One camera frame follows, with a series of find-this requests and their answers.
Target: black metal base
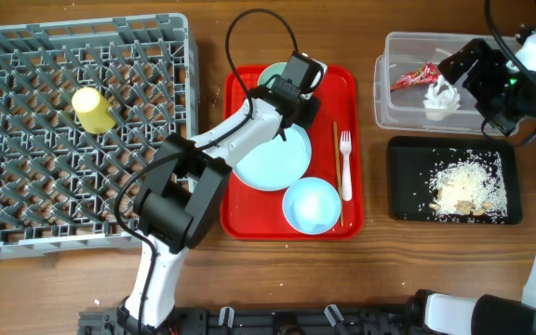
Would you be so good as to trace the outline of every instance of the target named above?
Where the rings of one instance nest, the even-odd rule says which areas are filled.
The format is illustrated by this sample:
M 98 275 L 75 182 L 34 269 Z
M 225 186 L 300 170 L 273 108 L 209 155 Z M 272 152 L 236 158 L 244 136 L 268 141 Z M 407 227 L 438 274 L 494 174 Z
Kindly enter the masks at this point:
M 373 306 L 366 308 L 341 308 L 344 327 L 349 335 L 422 335 L 434 334 L 409 327 L 403 331 L 403 315 L 406 305 Z M 283 320 L 295 320 L 297 325 L 283 324 Z M 197 308 L 178 308 L 156 334 L 180 335 L 281 335 L 284 326 L 298 326 L 307 335 L 335 335 L 323 309 L 291 310 L 235 310 L 232 328 L 219 326 L 219 311 Z M 117 325 L 117 309 L 99 313 L 80 313 L 78 335 L 137 335 Z

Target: fork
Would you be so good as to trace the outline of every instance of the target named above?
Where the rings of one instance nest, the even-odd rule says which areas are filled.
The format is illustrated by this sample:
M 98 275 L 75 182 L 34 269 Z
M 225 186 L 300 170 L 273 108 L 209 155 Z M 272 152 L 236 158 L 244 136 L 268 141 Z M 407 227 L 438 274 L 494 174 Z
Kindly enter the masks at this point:
M 342 200 L 349 201 L 353 198 L 353 187 L 351 186 L 351 167 L 349 164 L 349 154 L 351 153 L 350 131 L 342 132 L 340 147 L 342 154 Z

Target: gray dish rack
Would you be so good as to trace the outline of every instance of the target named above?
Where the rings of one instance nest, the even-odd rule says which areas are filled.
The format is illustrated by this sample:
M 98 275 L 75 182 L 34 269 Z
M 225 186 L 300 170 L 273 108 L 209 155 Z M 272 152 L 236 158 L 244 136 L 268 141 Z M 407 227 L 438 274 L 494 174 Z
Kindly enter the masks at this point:
M 197 67 L 182 14 L 1 26 L 0 259 L 138 247 L 114 222 L 114 197 L 168 134 L 197 134 Z M 83 130 L 79 87 L 109 100 L 112 130 Z

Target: snack wrapper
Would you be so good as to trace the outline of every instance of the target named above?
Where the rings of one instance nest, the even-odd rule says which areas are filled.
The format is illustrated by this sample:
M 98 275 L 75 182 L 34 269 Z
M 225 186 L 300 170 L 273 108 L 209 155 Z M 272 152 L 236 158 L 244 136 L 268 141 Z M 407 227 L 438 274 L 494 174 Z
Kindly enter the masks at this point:
M 437 70 L 436 66 L 428 61 L 416 71 L 401 75 L 396 83 L 390 87 L 390 91 L 394 92 L 400 88 L 419 84 L 434 84 L 439 76 L 440 72 Z

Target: tabletop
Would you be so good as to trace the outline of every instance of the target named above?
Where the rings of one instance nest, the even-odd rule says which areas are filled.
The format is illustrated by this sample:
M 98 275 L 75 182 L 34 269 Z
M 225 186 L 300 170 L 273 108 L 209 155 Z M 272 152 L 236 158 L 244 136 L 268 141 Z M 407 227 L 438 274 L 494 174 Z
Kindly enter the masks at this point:
M 396 221 L 388 214 L 386 145 L 397 135 L 373 113 L 373 75 L 387 34 L 489 34 L 483 1 L 0 0 L 0 25 L 180 12 L 199 51 L 200 128 L 222 119 L 229 73 L 226 30 L 240 12 L 267 7 L 294 30 L 300 51 L 355 77 L 365 223 L 344 242 L 249 242 L 217 223 L 185 261 L 178 306 L 319 307 L 403 302 L 419 288 L 519 300 L 536 250 L 536 141 L 516 151 L 523 221 L 516 226 Z M 493 1 L 504 35 L 532 24 L 532 1 Z M 242 20 L 231 38 L 236 64 L 288 58 L 291 44 L 274 18 Z M 524 125 L 521 133 L 530 129 Z M 0 261 L 0 334 L 75 334 L 78 313 L 115 307 L 132 290 L 140 249 L 97 249 Z

